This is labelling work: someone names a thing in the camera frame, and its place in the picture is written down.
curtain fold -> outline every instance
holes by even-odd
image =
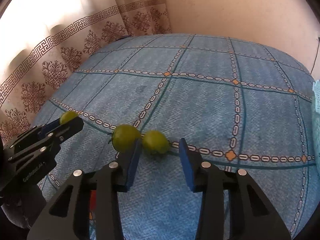
[[[30,127],[60,85],[123,36],[171,33],[165,0],[12,0],[0,19],[0,134]]]

green fruit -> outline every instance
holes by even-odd
[[[165,154],[169,150],[169,141],[157,130],[147,131],[142,139],[142,146],[151,154]]]
[[[66,111],[65,113],[63,113],[61,115],[59,123],[60,123],[60,125],[63,125],[65,123],[69,122],[70,120],[74,119],[77,116],[78,116],[78,114],[76,112]]]
[[[129,124],[118,125],[112,133],[112,145],[118,152],[124,153],[133,147],[134,141],[141,138],[137,128]]]

beige wall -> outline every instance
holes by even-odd
[[[320,24],[305,0],[166,0],[172,32],[229,36],[313,66]],[[312,72],[320,78],[320,55]]]

silver screw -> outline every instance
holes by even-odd
[[[201,166],[204,167],[204,168],[210,168],[210,167],[211,167],[211,163],[209,163],[209,162],[202,162],[202,163],[201,163]]]
[[[244,169],[239,169],[238,170],[238,174],[241,175],[241,176],[245,176],[245,175],[247,175],[247,171],[244,170]]]
[[[109,163],[109,167],[112,168],[112,169],[115,169],[119,166],[119,164],[117,162],[111,162]]]
[[[75,176],[75,177],[79,177],[81,174],[82,174],[82,171],[81,171],[81,170],[75,170],[75,171],[73,172],[73,176]]]

cable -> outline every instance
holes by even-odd
[[[316,58],[315,58],[315,61],[314,61],[314,63],[313,63],[313,67],[312,67],[312,69],[311,69],[311,73],[310,73],[310,74],[312,74],[313,68],[315,67],[316,59],[317,59],[318,52],[319,52],[320,37],[318,37],[318,40],[319,40],[319,42],[318,42],[317,54],[316,54]]]

